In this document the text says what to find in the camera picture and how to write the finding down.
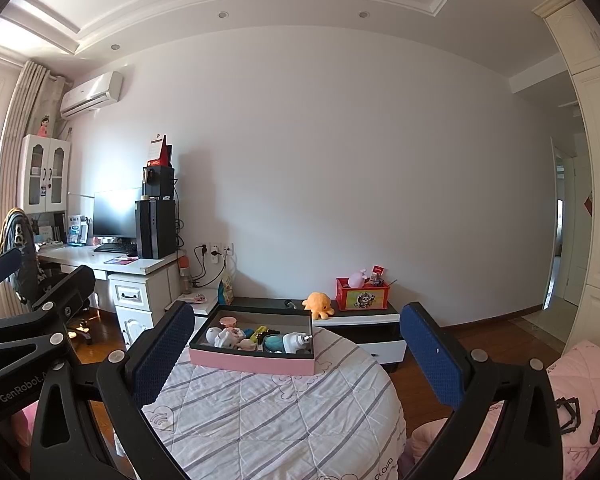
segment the monitor screen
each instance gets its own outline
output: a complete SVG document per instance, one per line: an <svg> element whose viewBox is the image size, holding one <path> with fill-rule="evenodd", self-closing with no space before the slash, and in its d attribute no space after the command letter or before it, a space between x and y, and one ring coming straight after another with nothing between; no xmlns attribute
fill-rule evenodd
<svg viewBox="0 0 600 480"><path fill-rule="evenodd" d="M141 187L97 191L93 203L93 235L136 238L136 200Z"/></svg>

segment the white desk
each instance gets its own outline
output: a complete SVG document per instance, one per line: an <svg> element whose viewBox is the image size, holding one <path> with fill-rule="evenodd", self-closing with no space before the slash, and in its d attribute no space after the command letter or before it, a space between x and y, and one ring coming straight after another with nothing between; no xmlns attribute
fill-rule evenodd
<svg viewBox="0 0 600 480"><path fill-rule="evenodd" d="M94 246L58 247L38 252L44 262L60 264L62 272L84 265L96 277L91 305L115 312L123 339L129 347L143 330L152 328L180 295L180 272L176 253L161 260L140 258L126 265L105 262L120 253L100 253Z"/></svg>
<svg viewBox="0 0 600 480"><path fill-rule="evenodd" d="M126 265L111 265L105 264L105 262L122 256L121 253L98 253L94 252L94 249L94 246L65 246L47 250L42 249L38 253L38 258L45 262L54 262L69 267L86 265L93 270L118 272L120 274L150 274L151 272L154 272L154 270L160 269L176 260L176 253L173 253L169 256L165 256L161 260L140 258L139 260Z"/></svg>

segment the black keyboard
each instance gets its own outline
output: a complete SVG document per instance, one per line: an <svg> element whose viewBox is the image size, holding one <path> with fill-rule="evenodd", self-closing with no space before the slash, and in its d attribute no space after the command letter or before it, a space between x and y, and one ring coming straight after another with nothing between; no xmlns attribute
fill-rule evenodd
<svg viewBox="0 0 600 480"><path fill-rule="evenodd" d="M138 246L136 244L109 243L99 245L94 249L94 251L100 253L138 254Z"/></svg>

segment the baseboard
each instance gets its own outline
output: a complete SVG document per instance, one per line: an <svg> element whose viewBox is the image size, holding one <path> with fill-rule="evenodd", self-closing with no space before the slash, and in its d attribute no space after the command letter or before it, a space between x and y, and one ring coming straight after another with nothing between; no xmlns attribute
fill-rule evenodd
<svg viewBox="0 0 600 480"><path fill-rule="evenodd" d="M538 312L538 310L542 310L542 304L530 306L529 308L524 308L523 310L517 310L515 312L509 312L508 314L502 314L502 316L487 317L485 319L479 319L478 321L470 321L468 323L461 323L458 325L447 325L443 326L442 328L444 328L445 330L459 330L463 328L472 328L474 326L486 325L490 323L495 323L497 321L508 321L509 319L516 319L517 317L523 317L527 316L528 314Z"/></svg>

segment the open cardboard box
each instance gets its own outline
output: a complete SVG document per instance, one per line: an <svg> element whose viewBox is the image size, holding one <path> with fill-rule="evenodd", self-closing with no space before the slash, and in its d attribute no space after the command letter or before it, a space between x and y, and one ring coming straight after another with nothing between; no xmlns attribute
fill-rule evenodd
<svg viewBox="0 0 600 480"><path fill-rule="evenodd" d="M271 375L313 375L314 341L311 340L305 352L279 354L273 352L246 351L231 348L216 348L206 341L206 331L220 325L220 319L232 316L241 329L267 326L278 330L282 335L301 332L312 335L314 327L308 310L286 308L253 308L245 306L219 306L198 334L189 343L189 357L195 365L240 372Z"/></svg>

